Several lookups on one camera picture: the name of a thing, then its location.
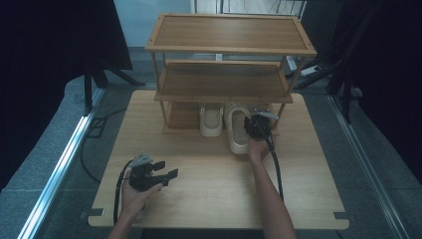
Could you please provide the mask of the dark curtain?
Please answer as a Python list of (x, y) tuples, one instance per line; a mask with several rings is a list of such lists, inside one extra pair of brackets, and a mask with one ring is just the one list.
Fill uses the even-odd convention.
[(360, 106), (422, 184), (422, 0), (344, 0), (334, 37), (372, 9), (348, 68)]
[(67, 83), (132, 68), (114, 0), (0, 0), (0, 190), (38, 142)]

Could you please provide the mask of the person's right hand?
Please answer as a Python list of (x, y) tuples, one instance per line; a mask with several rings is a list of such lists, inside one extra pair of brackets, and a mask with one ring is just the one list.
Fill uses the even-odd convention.
[(262, 163), (265, 157), (270, 153), (271, 150), (264, 140), (249, 138), (248, 157), (252, 163)]

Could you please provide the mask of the person's left hand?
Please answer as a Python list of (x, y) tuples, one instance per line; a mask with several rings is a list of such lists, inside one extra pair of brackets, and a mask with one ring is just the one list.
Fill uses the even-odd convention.
[(158, 183), (146, 191), (138, 191), (134, 189), (127, 179), (122, 185), (122, 207), (120, 218), (134, 220), (145, 206), (146, 201), (153, 194), (157, 193), (163, 187), (162, 183)]

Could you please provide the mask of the three-tier wooden shoe rack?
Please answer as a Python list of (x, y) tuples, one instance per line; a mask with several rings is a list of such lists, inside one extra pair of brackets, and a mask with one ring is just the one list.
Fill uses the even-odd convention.
[(156, 94), (167, 133), (199, 130), (201, 103), (258, 103), (284, 107), (296, 78), (286, 79), (288, 56), (317, 54), (296, 16), (161, 14), (145, 50), (157, 54), (221, 54), (226, 61), (162, 60)]

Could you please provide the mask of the black stand legs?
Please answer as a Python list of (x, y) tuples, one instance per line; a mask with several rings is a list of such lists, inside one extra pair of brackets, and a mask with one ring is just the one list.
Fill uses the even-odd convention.
[(351, 79), (349, 78), (348, 64), (351, 56), (352, 51), (345, 51), (336, 63), (325, 70), (316, 72), (309, 79), (296, 85), (297, 90), (304, 89), (322, 78), (332, 75), (332, 78), (328, 82), (325, 90), (331, 96), (336, 95), (340, 88), (343, 88), (341, 114), (347, 123), (350, 123), (349, 109), (351, 101)]
[[(126, 81), (129, 84), (135, 86), (144, 86), (143, 82), (139, 82), (132, 78), (125, 72), (116, 68), (106, 66), (107, 70)], [(84, 74), (84, 93), (85, 93), (85, 115), (87, 116), (94, 108), (93, 103), (93, 84), (100, 89), (105, 89), (108, 85), (108, 79), (106, 77), (105, 70), (97, 66), (87, 66), (86, 73)]]

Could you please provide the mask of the cream perforated clog shoe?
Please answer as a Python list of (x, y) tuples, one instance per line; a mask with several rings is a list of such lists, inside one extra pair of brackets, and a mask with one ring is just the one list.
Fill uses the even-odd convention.
[(246, 154), (249, 136), (244, 125), (245, 120), (251, 118), (249, 109), (243, 103), (228, 103), (224, 107), (223, 115), (231, 151), (236, 154)]
[(200, 131), (203, 136), (219, 136), (223, 128), (223, 106), (216, 103), (202, 103), (199, 109)]

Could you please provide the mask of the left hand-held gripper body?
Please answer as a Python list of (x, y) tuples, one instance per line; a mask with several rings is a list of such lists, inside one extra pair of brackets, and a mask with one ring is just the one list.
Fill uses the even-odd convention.
[(129, 184), (138, 191), (146, 191), (152, 186), (161, 183), (162, 175), (152, 175), (155, 163), (152, 157), (145, 152), (136, 156), (129, 164)]

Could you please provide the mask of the aluminium floor rail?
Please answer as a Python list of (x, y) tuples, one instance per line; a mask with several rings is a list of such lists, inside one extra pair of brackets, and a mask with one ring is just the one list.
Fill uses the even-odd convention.
[(338, 99), (333, 96), (327, 96), (327, 99), (336, 115), (336, 118), (350, 144), (350, 147), (355, 154), (360, 168), (371, 188), (374, 197), (380, 207), (382, 214), (394, 236), (395, 239), (410, 239), (410, 236), (405, 228), (403, 221), (393, 205), (383, 183), (375, 172), (373, 165), (370, 162), (366, 151), (364, 150), (359, 138), (357, 137), (352, 125), (347, 122), (341, 113), (340, 103)]
[(94, 119), (94, 114), (99, 108), (100, 101), (102, 100), (105, 90), (96, 89), (91, 97), (93, 109), (90, 113), (83, 112), (78, 118), (78, 122), (72, 130), (72, 134), (68, 137), (66, 145), (61, 151), (60, 156), (56, 163), (53, 164), (54, 168), (49, 174), (48, 180), (45, 182), (44, 187), (36, 192), (40, 192), (37, 201), (34, 203), (31, 212), (25, 220), (16, 239), (34, 239), (41, 224), (46, 218), (49, 209), (51, 208), (56, 194), (69, 170), (69, 167), (77, 153), (79, 146), (91, 122)]

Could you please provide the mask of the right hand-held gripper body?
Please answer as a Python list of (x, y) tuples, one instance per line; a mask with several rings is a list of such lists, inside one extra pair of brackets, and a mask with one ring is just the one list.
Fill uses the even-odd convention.
[(270, 111), (255, 110), (250, 116), (252, 128), (249, 136), (255, 140), (266, 139), (271, 135), (271, 120), (277, 120), (279, 117)]

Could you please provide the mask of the white power strip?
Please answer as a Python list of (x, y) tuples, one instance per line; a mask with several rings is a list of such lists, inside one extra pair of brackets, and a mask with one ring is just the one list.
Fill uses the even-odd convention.
[(301, 76), (302, 77), (306, 77), (308, 75), (315, 74), (315, 73), (317, 73), (319, 71), (321, 71), (321, 67), (319, 67), (319, 66), (312, 66), (312, 67), (306, 68), (304, 70), (301, 70)]

